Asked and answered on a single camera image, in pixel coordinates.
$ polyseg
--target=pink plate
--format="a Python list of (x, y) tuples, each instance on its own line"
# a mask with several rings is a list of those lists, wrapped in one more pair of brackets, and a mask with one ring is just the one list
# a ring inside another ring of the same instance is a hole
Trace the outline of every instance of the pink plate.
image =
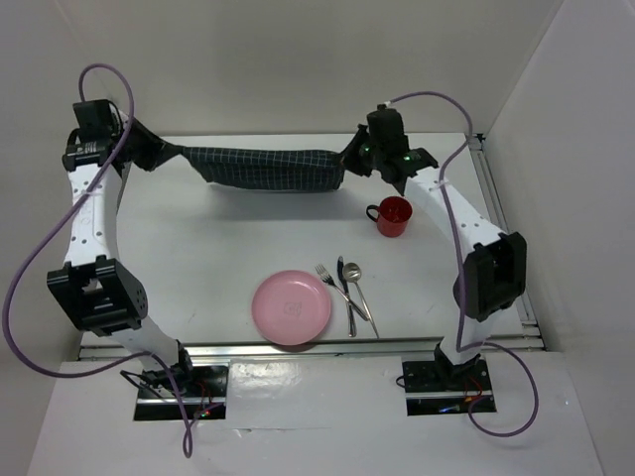
[(316, 338), (330, 319), (330, 295), (324, 284), (304, 271), (282, 271), (260, 285), (251, 302), (260, 333), (280, 345)]

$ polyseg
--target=fork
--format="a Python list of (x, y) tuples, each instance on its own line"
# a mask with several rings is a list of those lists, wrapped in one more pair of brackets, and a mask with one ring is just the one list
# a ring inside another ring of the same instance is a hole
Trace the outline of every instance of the fork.
[(339, 288), (339, 286), (335, 283), (335, 280), (333, 279), (333, 277), (330, 275), (330, 273), (326, 270), (326, 268), (323, 265), (317, 265), (316, 272), (323, 283), (331, 286), (332, 288), (335, 288), (341, 294), (344, 300), (348, 302), (350, 305), (352, 305), (353, 310), (355, 312), (357, 312), (364, 320), (368, 320), (368, 316), (366, 315), (366, 312), (364, 312), (364, 309), (359, 307), (359, 305), (357, 305), (354, 300), (348, 297), (346, 293)]

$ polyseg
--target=knife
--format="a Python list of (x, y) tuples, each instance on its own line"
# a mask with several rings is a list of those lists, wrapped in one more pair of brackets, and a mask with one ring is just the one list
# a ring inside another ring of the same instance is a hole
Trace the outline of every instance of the knife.
[[(344, 259), (341, 256), (337, 259), (337, 277), (341, 282), (344, 293), (350, 298), (348, 282), (344, 279)], [(350, 302), (346, 305), (346, 310), (348, 311), (348, 337), (355, 337), (357, 335), (357, 326), (355, 325), (355, 317), (353, 316), (353, 306), (350, 305)]]

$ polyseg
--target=red mug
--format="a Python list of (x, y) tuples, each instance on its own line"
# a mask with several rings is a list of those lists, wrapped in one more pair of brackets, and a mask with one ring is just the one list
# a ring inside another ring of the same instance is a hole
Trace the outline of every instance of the red mug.
[[(377, 211), (376, 217), (370, 214), (371, 210)], [(406, 198), (389, 196), (379, 206), (368, 205), (366, 215), (377, 223), (377, 229), (382, 235), (395, 238), (406, 230), (408, 220), (413, 216), (413, 207)]]

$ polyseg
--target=white wall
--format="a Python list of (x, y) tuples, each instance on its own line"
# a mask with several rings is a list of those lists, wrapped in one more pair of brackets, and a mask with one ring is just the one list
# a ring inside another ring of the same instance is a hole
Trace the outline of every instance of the white wall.
[(634, 45), (628, 0), (566, 0), (486, 141), (607, 476), (634, 461)]
[[(0, 14), (0, 293), (21, 260), (70, 203), (61, 165), (73, 124), (76, 77), (87, 63), (50, 2), (4, 2)], [(33, 266), (13, 306), (23, 350), (49, 368), (68, 356), (75, 332), (50, 297), (46, 272), (60, 266), (67, 235)], [(24, 367), (0, 339), (0, 474), (26, 474), (53, 379)]]
[[(488, 130), (561, 0), (56, 3), (91, 57), (129, 76), (141, 120), (179, 135), (349, 132), (420, 89)], [(464, 128), (438, 100), (400, 108), (412, 130)]]

